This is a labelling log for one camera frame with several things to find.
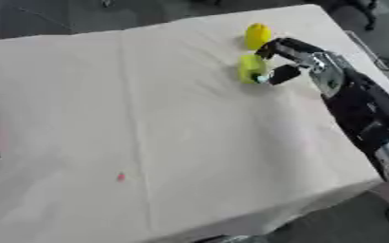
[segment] chair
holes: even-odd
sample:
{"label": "chair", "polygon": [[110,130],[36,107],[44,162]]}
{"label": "chair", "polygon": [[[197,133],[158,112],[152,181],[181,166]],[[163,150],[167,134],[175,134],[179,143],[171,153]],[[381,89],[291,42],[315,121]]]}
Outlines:
{"label": "chair", "polygon": [[351,6],[365,15],[368,21],[365,30],[370,31],[376,26],[376,16],[373,14],[373,9],[376,8],[377,3],[378,0],[370,0],[369,4],[364,4],[361,0],[338,0],[328,11],[331,14],[341,7]]}

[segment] robotic arm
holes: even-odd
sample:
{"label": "robotic arm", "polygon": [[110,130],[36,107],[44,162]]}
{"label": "robotic arm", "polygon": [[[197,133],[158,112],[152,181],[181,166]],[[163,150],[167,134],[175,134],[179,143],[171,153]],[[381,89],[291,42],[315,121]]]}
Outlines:
{"label": "robotic arm", "polygon": [[263,59],[275,54],[293,61],[273,69],[267,77],[252,74],[257,83],[281,84],[305,68],[345,135],[389,181],[389,94],[344,57],[291,38],[272,40],[255,53]]}

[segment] red object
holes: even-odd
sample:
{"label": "red object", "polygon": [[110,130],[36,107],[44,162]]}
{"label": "red object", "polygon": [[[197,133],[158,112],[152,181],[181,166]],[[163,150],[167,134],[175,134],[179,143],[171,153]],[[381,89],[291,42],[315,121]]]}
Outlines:
{"label": "red object", "polygon": [[123,181],[123,180],[125,180],[125,174],[124,173],[120,173],[118,175],[118,181]]}

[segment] gray floor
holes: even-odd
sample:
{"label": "gray floor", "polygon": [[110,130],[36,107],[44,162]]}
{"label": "gray floor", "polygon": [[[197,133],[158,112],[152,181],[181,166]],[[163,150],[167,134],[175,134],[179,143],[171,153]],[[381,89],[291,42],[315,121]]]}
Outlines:
{"label": "gray floor", "polygon": [[[69,34],[126,29],[203,16],[252,9],[296,5],[302,0],[116,0],[102,9],[99,0],[0,0],[0,39],[37,35]],[[324,6],[332,0],[321,0]],[[347,7],[334,19],[353,30],[379,56],[389,57],[389,0],[381,0],[376,30],[363,30],[365,19]],[[291,227],[269,236],[271,243],[389,243],[389,224],[384,219],[388,205],[372,194],[353,198],[337,207],[296,220]]]}

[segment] white tablecloth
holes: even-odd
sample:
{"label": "white tablecloth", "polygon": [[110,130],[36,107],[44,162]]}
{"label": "white tablecloth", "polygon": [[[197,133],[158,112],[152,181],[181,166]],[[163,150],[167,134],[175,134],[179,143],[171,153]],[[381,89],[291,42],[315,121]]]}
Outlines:
{"label": "white tablecloth", "polygon": [[311,5],[0,41],[0,243],[266,233],[380,182],[307,76],[237,81],[255,22],[389,90]]}

